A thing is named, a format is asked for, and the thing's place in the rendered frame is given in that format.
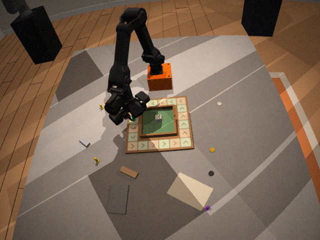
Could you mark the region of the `cream flat rectangular card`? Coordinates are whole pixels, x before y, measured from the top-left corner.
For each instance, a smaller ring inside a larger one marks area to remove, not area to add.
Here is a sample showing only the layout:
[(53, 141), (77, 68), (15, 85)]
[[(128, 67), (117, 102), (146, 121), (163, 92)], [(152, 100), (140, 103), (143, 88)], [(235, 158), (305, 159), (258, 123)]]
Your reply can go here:
[(179, 173), (167, 194), (202, 211), (213, 188), (183, 173)]

